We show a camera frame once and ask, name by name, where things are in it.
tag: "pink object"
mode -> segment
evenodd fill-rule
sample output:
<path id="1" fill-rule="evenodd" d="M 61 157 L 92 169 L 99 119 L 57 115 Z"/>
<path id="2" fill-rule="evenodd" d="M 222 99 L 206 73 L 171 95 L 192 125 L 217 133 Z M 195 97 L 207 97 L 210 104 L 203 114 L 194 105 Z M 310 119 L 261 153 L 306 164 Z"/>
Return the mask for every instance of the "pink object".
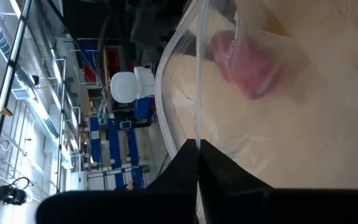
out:
<path id="1" fill-rule="evenodd" d="M 225 80 L 235 84 L 250 99 L 258 99 L 272 89 L 278 80 L 278 70 L 260 45 L 247 38 L 239 42 L 231 30 L 215 34 L 209 48 L 214 62 Z"/>

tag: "cable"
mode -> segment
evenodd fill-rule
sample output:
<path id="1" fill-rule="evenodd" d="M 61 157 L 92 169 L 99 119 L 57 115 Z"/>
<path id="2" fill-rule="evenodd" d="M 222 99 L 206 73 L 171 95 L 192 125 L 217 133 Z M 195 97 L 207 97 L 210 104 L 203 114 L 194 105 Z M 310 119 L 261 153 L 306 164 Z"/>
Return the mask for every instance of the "cable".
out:
<path id="1" fill-rule="evenodd" d="M 19 177 L 17 178 L 16 180 L 14 180 L 12 183 L 11 183 L 11 186 L 13 186 L 18 180 L 21 180 L 21 179 L 25 179 L 27 181 L 27 184 L 25 185 L 25 187 L 23 187 L 22 190 L 26 189 L 29 185 L 30 185 L 30 179 L 26 178 L 26 177 Z"/>
<path id="2" fill-rule="evenodd" d="M 143 49 L 137 49 L 135 66 L 142 66 L 142 56 L 143 56 Z"/>
<path id="3" fill-rule="evenodd" d="M 158 174 L 157 174 L 157 177 L 161 175 L 162 169 L 164 168 L 165 163 L 166 163 L 167 160 L 168 160 L 168 156 L 169 156 L 169 154 L 167 153 L 167 154 L 165 155 L 164 161 L 162 162 L 162 165 L 161 165 L 160 170 L 159 170 L 159 172 L 158 172 Z"/>
<path id="4" fill-rule="evenodd" d="M 69 28 L 67 27 L 64 18 L 62 16 L 62 14 L 59 12 L 59 10 L 56 8 L 55 4 L 52 2 L 52 0 L 46 0 L 49 4 L 49 6 L 52 8 L 52 11 L 56 14 L 56 16 L 59 18 L 60 22 L 63 24 L 64 28 L 66 29 L 66 32 L 68 35 L 70 35 L 70 37 L 73 39 L 73 43 L 74 45 L 78 48 L 78 50 L 80 50 L 82 56 L 85 59 L 85 62 L 89 65 L 90 69 L 92 70 L 92 72 L 96 75 L 96 80 L 99 81 L 99 83 L 102 83 L 102 77 L 100 73 L 96 72 L 96 69 L 94 68 L 94 66 L 91 63 L 91 60 L 88 58 L 87 54 L 85 53 L 84 49 L 82 48 L 81 44 L 79 43 L 79 41 L 77 40 L 77 38 L 75 38 L 73 36 L 73 34 L 70 32 Z"/>
<path id="5" fill-rule="evenodd" d="M 104 52 L 104 46 L 106 45 L 106 40 L 107 40 L 107 27 L 109 26 L 111 18 L 112 18 L 112 5 L 108 0 L 104 0 L 104 2 L 106 3 L 106 6 L 107 6 L 107 9 L 109 12 L 103 22 L 102 28 L 100 30 L 99 40 L 98 40 L 98 62 L 103 65 L 104 65 L 104 63 L 107 63 L 103 59 L 103 52 Z"/>
<path id="6" fill-rule="evenodd" d="M 124 55 L 128 58 L 128 55 L 132 55 L 130 51 L 130 34 L 128 34 L 127 21 L 125 20 L 126 15 L 126 1 L 107 0 L 110 3 L 110 11 L 112 12 L 112 21 L 116 28 L 118 38 L 121 42 Z"/>

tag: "metal pole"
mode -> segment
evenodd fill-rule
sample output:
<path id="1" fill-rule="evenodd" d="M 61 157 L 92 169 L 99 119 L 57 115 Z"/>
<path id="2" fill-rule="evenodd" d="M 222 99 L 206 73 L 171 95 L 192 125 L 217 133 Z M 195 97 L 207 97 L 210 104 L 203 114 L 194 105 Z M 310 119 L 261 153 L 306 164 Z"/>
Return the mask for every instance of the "metal pole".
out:
<path id="1" fill-rule="evenodd" d="M 22 144 L 22 140 L 23 140 L 23 130 L 24 130 L 24 122 L 27 121 L 27 124 L 26 124 L 26 130 L 27 130 L 27 127 L 29 126 L 29 117 L 30 117 L 30 114 L 28 112 L 26 112 L 25 108 L 24 108 L 24 114 L 23 114 L 23 123 L 22 123 L 22 126 L 21 126 L 21 131 L 20 131 L 20 138 L 19 138 L 19 147 L 20 145 Z M 15 166 L 14 168 L 17 167 L 17 163 L 19 162 L 19 153 L 20 153 L 20 149 L 19 148 L 16 148 L 17 152 L 16 152 L 16 158 L 15 158 Z M 13 177 L 16 177 L 16 170 L 13 170 Z"/>
<path id="2" fill-rule="evenodd" d="M 43 143 L 42 149 L 45 149 L 45 142 L 46 142 L 46 136 L 44 136 L 44 143 Z M 45 169 L 45 161 L 46 160 L 47 160 L 47 155 L 44 153 L 44 162 L 42 163 L 42 169 Z M 45 180 L 45 177 L 42 176 L 42 180 L 41 180 L 41 195 L 40 195 L 41 200 L 42 200 L 42 192 L 44 191 L 44 180 Z"/>
<path id="3" fill-rule="evenodd" d="M 67 94 L 66 98 L 67 98 L 68 104 L 70 105 L 70 111 L 71 111 L 70 116 L 71 116 L 71 124 L 72 124 L 72 128 L 73 128 L 73 134 L 74 134 L 74 132 L 78 133 L 79 122 L 77 121 L 77 118 L 75 117 L 75 114 L 74 114 L 74 109 L 78 108 L 78 107 L 73 106 L 73 100 L 71 99 L 69 94 Z"/>
<path id="4" fill-rule="evenodd" d="M 6 179 L 4 179 L 3 177 L 0 176 L 0 180 L 2 182 L 5 182 L 5 184 L 11 184 L 9 181 L 7 181 Z"/>
<path id="5" fill-rule="evenodd" d="M 98 83 L 96 83 L 96 82 L 89 82 L 89 83 L 87 83 L 87 82 L 84 82 L 84 83 L 78 83 L 79 85 L 97 85 Z"/>
<path id="6" fill-rule="evenodd" d="M 60 115 L 60 132 L 59 132 L 59 149 L 57 154 L 57 181 L 56 181 L 56 193 L 60 193 L 60 185 L 62 182 L 62 146 L 63 146 L 63 123 L 65 122 L 65 93 L 66 93 L 66 68 L 67 60 L 63 61 L 63 75 L 62 75 L 62 99 L 60 102 L 61 115 Z"/>
<path id="7" fill-rule="evenodd" d="M 44 177 L 44 178 L 46 178 L 46 179 L 48 178 L 47 175 L 45 174 L 44 170 L 43 170 L 35 161 L 33 161 L 31 158 L 29 158 L 29 157 L 27 156 L 27 152 L 20 147 L 20 145 L 19 145 L 20 142 L 19 142 L 19 144 L 16 143 L 14 139 L 12 139 L 12 138 L 8 137 L 7 135 L 5 135 L 4 132 L 2 132 L 2 135 L 5 136 L 5 138 L 12 144 L 12 146 L 17 149 L 17 156 L 16 156 L 16 158 L 19 157 L 19 156 L 18 156 L 18 155 L 19 155 L 19 152 L 21 152 L 22 155 L 23 155 L 23 157 L 25 157 L 25 158 L 30 162 L 31 166 L 32 166 L 36 171 L 38 171 L 38 173 L 40 173 L 40 174 L 42 175 L 42 177 Z"/>
<path id="8" fill-rule="evenodd" d="M 80 50 L 77 50 L 77 49 L 72 49 L 70 50 L 71 52 L 81 52 Z M 99 50 L 84 50 L 85 52 L 98 52 Z"/>
<path id="9" fill-rule="evenodd" d="M 25 0 L 22 8 L 22 13 L 19 18 L 19 24 L 17 26 L 15 38 L 13 40 L 12 50 L 9 55 L 5 73 L 4 81 L 0 89 L 0 111 L 7 107 L 9 97 L 11 95 L 12 84 L 15 76 L 16 65 L 19 59 L 21 45 L 23 43 L 23 36 L 25 27 L 27 24 L 27 16 L 29 14 L 30 4 L 32 0 Z M 2 132 L 2 126 L 4 124 L 4 116 L 0 114 L 0 137 Z"/>
<path id="10" fill-rule="evenodd" d="M 78 135 L 78 156 L 80 157 L 80 162 L 78 165 L 78 189 L 82 189 L 82 183 L 81 183 L 81 162 L 82 162 L 82 155 L 81 155 L 81 133 L 80 133 L 80 124 L 81 124 L 81 107 L 78 107 L 78 129 L 77 129 L 77 135 Z"/>
<path id="11" fill-rule="evenodd" d="M 15 131 L 14 131 L 13 136 L 12 136 L 12 135 L 9 135 L 9 137 L 12 138 L 13 141 L 16 140 L 17 126 L 19 125 L 20 111 L 22 110 L 22 105 L 23 105 L 23 101 L 20 101 L 20 107 L 19 107 L 19 110 L 18 110 L 18 112 L 17 112 L 16 128 L 15 128 Z M 11 154 L 9 155 L 9 161 L 12 160 L 12 154 L 13 154 L 13 150 L 11 150 Z"/>
<path id="12" fill-rule="evenodd" d="M 10 131 L 10 133 L 9 133 L 9 137 L 12 137 L 12 133 L 13 133 L 13 129 L 12 129 L 12 128 L 13 128 L 13 125 L 15 124 L 16 127 L 17 127 L 17 125 L 19 124 L 20 110 L 21 110 L 21 108 L 22 108 L 22 103 L 23 103 L 23 101 L 20 101 L 20 104 L 19 104 L 19 113 L 18 113 L 18 115 L 16 116 L 17 103 L 18 103 L 18 101 L 15 102 L 15 109 L 13 110 L 13 118 L 12 118 L 11 131 Z M 16 131 L 17 131 L 17 128 L 15 128 L 13 138 L 15 138 Z M 13 154 L 13 150 L 11 150 L 10 153 L 9 153 L 9 161 L 11 161 L 11 159 L 12 159 L 12 154 Z M 10 170 L 9 170 L 9 167 L 8 167 L 7 170 L 6 170 L 6 178 L 7 178 L 7 174 L 8 174 L 9 172 L 10 172 Z"/>

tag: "cream fabric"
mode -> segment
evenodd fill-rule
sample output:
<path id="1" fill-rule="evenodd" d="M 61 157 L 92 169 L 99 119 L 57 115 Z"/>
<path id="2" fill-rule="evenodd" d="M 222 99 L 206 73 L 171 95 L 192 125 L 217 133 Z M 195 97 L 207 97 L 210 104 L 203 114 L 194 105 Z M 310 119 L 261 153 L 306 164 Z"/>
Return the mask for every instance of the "cream fabric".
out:
<path id="1" fill-rule="evenodd" d="M 274 187 L 358 188 L 358 0 L 236 3 L 239 35 L 258 38 L 282 77 L 249 100 L 204 61 L 202 138 Z M 206 28 L 207 40 L 235 29 L 212 9 Z M 195 137 L 195 70 L 188 55 L 173 55 L 165 68 L 163 102 L 177 144 Z"/>

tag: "clear plastic bag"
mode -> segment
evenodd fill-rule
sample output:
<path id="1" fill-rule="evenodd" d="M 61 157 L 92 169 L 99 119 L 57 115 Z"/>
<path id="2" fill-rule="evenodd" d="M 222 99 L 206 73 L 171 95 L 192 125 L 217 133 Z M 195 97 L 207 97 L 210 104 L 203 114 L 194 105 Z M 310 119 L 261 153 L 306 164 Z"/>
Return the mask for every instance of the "clear plastic bag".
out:
<path id="1" fill-rule="evenodd" d="M 171 156 L 206 139 L 274 187 L 358 188 L 358 1 L 199 0 L 168 46 Z"/>

